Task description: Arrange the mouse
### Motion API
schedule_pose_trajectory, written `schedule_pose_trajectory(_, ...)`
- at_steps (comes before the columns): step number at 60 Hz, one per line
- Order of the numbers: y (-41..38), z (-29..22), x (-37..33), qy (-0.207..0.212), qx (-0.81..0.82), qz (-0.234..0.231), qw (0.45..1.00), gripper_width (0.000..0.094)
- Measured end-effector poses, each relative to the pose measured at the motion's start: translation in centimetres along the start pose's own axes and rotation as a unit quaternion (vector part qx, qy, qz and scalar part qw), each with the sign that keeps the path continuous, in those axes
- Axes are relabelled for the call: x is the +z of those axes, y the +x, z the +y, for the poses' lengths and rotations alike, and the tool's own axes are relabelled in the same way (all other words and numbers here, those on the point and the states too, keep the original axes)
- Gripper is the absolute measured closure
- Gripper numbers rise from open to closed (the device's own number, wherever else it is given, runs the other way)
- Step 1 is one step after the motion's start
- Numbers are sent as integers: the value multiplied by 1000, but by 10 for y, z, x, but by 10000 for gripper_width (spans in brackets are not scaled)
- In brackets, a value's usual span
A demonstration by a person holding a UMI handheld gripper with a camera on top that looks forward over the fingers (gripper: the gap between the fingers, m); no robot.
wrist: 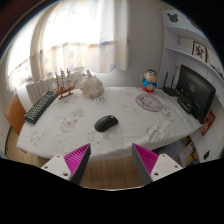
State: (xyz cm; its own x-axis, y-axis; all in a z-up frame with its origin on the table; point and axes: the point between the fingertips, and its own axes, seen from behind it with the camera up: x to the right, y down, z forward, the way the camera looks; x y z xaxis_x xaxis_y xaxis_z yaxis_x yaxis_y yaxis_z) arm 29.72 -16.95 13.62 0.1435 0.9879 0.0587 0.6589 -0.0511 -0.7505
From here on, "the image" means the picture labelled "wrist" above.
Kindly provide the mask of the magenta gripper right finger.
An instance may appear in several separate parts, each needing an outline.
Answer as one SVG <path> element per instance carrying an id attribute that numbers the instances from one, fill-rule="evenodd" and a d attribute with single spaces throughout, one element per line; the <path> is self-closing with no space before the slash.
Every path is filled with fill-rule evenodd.
<path id="1" fill-rule="evenodd" d="M 143 146 L 132 144 L 132 156 L 144 185 L 182 169 L 167 154 L 156 154 Z"/>

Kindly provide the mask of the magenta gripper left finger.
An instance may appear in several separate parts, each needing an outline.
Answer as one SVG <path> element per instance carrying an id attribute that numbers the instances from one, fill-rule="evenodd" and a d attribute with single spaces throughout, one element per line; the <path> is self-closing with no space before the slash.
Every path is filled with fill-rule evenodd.
<path id="1" fill-rule="evenodd" d="M 91 146 L 86 144 L 73 150 L 65 156 L 55 155 L 51 160 L 42 166 L 42 169 L 79 185 L 90 155 Z"/>

